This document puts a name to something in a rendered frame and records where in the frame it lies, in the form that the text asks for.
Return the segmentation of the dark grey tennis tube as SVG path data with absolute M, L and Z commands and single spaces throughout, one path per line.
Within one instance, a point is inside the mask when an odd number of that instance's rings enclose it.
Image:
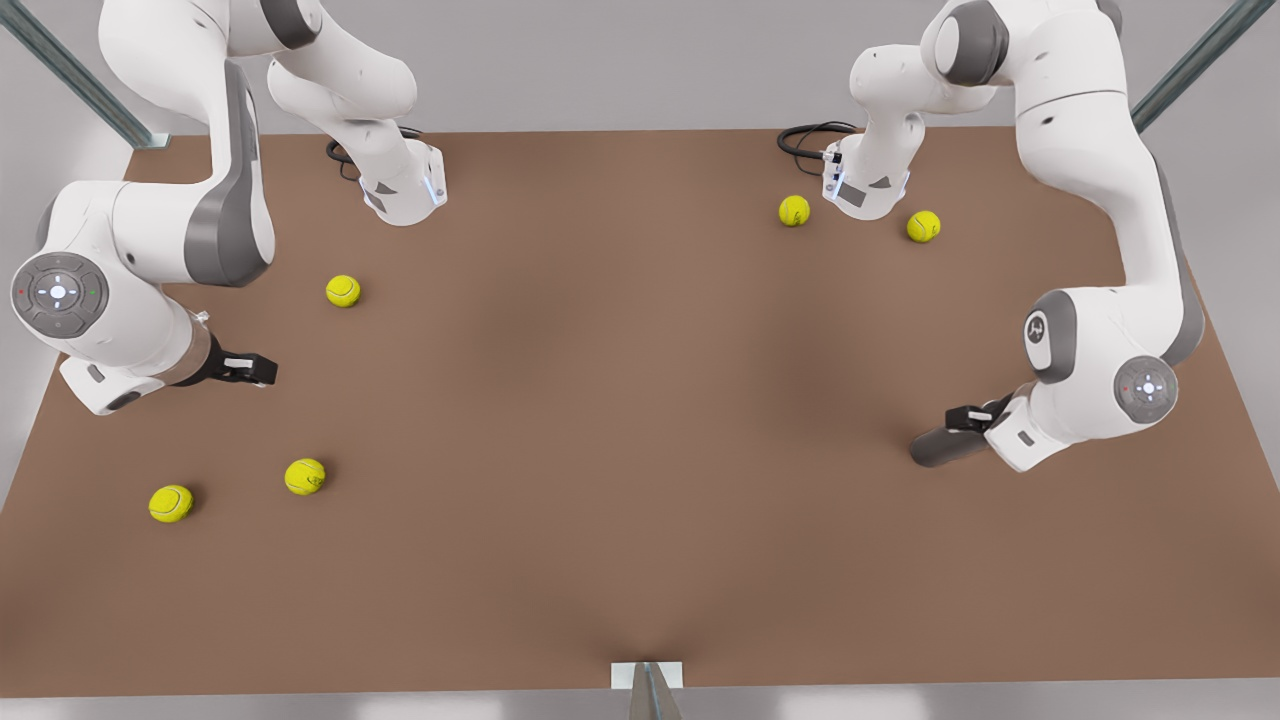
M 911 441 L 913 461 L 924 468 L 937 468 L 989 447 L 986 437 L 975 430 L 951 430 L 936 427 Z

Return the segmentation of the silver frame post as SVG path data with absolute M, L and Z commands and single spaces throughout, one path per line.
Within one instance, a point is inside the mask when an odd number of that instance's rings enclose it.
M 1175 61 L 1133 108 L 1132 119 L 1144 133 L 1203 73 L 1216 63 L 1277 0 L 1234 0 L 1215 23 Z
M 0 0 L 0 26 L 133 150 L 169 145 L 170 135 L 148 129 L 20 0 Z
M 684 664 L 614 662 L 611 688 L 630 692 L 628 720 L 684 720 L 673 688 L 684 688 Z

